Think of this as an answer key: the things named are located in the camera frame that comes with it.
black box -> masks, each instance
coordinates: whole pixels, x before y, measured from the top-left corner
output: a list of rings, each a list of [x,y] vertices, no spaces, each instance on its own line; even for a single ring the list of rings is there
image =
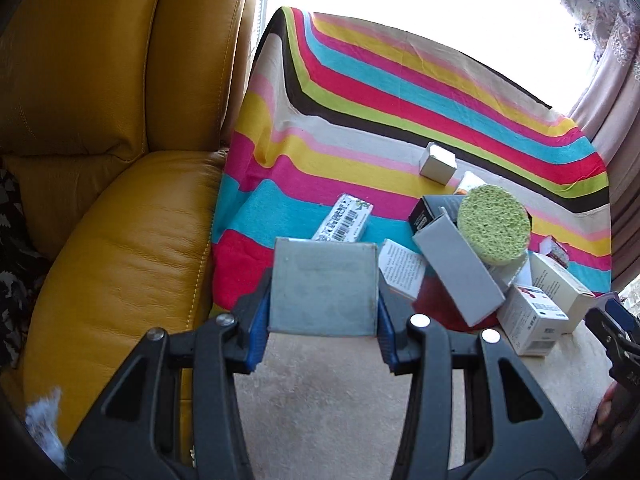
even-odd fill
[[[445,209],[451,221],[456,224],[458,222],[458,209],[465,196],[466,195],[425,195],[421,197],[409,215],[411,231],[417,233],[425,225],[433,222],[433,220],[442,214],[442,211],[440,211],[441,207]]]

yellow leather armchair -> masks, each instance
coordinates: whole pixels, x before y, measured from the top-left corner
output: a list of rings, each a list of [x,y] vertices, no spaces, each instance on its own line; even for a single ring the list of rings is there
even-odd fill
[[[153,326],[210,307],[210,229],[256,0],[21,0],[0,36],[0,153],[52,261],[18,370],[20,412],[62,390],[67,443]],[[183,451],[190,444],[183,378]]]

yellow stripe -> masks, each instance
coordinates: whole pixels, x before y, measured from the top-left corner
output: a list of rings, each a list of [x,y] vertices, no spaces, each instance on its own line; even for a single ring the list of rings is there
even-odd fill
[[[569,244],[571,247],[593,254],[593,256],[609,256],[611,254],[611,237],[609,236],[590,241],[562,226],[535,217],[533,217],[531,230],[541,236],[553,235],[559,242]]]
[[[271,142],[272,129],[273,123],[267,103],[260,95],[247,92],[236,122],[236,131],[251,139],[255,145],[254,158],[265,168],[273,167],[277,157],[286,153],[299,171],[313,176],[336,178],[413,197],[452,192],[449,186],[441,186],[417,175],[313,152],[299,137],[290,136],[280,143]],[[567,243],[594,256],[607,256],[611,251],[609,237],[589,241],[562,226],[540,218],[533,218],[532,231],[541,236],[553,235],[559,242]]]
[[[501,102],[493,94],[486,92],[482,88],[476,86],[476,84],[467,79],[460,77],[455,72],[447,70],[440,65],[429,62],[428,60],[421,58],[418,55],[411,54],[404,50],[399,50],[392,47],[388,43],[377,40],[372,36],[367,36],[356,30],[340,27],[333,23],[328,23],[322,20],[319,16],[312,15],[314,25],[323,34],[331,36],[341,41],[354,44],[366,48],[370,52],[391,60],[398,64],[401,64],[411,70],[415,70],[421,74],[433,77],[435,80],[440,81],[448,86],[453,86],[458,90],[468,94],[471,97],[478,99],[500,115],[507,117],[519,124],[527,126],[532,130],[547,136],[547,137],[561,137],[565,135],[569,130],[575,128],[576,124],[569,118],[563,118],[555,126],[549,126],[544,124],[530,115],[518,110],[517,108],[509,106],[507,103]]]
[[[298,170],[313,176],[404,196],[419,197],[446,192],[441,184],[416,174],[314,152],[297,136],[287,136],[282,142],[273,142],[270,135],[266,134],[271,129],[271,115],[266,102],[258,94],[247,92],[236,122],[236,131],[254,142],[254,158],[263,167],[272,168],[278,156],[286,154]]]
[[[285,14],[289,15],[289,19],[286,20],[287,31],[289,34],[289,46],[294,67],[296,69],[296,74],[300,82],[300,87],[305,94],[309,95],[309,97],[311,97],[318,104],[331,110],[341,112],[343,114],[361,117],[366,120],[374,121],[381,124],[388,124],[389,126],[394,126],[396,128],[413,132],[423,137],[439,140],[440,142],[455,146],[467,153],[471,153],[480,158],[483,158],[484,160],[488,160],[494,164],[497,164],[502,168],[512,171],[513,173],[518,174],[519,176],[526,178],[530,182],[536,183],[539,186],[548,189],[552,193],[563,198],[576,198],[607,187],[608,179],[605,171],[597,175],[590,176],[589,178],[579,180],[578,182],[575,182],[573,184],[556,184],[555,182],[547,180],[546,178],[542,178],[539,175],[531,173],[530,171],[524,170],[517,164],[513,164],[512,162],[501,158],[500,156],[497,156],[475,145],[469,144],[468,142],[464,142],[463,140],[448,136],[437,130],[424,127],[421,124],[414,123],[413,121],[386,114],[384,112],[381,112],[380,110],[376,110],[375,108],[369,108],[353,101],[349,101],[347,99],[344,99],[343,97],[337,96],[336,94],[327,91],[321,86],[318,86],[315,82],[311,81],[310,75],[302,60],[302,56],[300,55],[291,10],[284,9],[284,12]]]

patterned cushion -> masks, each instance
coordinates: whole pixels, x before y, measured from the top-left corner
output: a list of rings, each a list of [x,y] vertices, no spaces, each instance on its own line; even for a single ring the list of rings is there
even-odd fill
[[[15,367],[49,262],[31,245],[20,189],[0,170],[0,366]]]

armchair cushion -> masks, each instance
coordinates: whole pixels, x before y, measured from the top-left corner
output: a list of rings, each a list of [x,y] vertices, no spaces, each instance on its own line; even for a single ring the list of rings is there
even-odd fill
[[[100,195],[53,263],[25,348],[24,397],[29,404],[60,387],[64,444],[146,330],[183,332],[209,313],[223,164],[215,153],[144,156]],[[189,381],[181,397],[187,453]]]

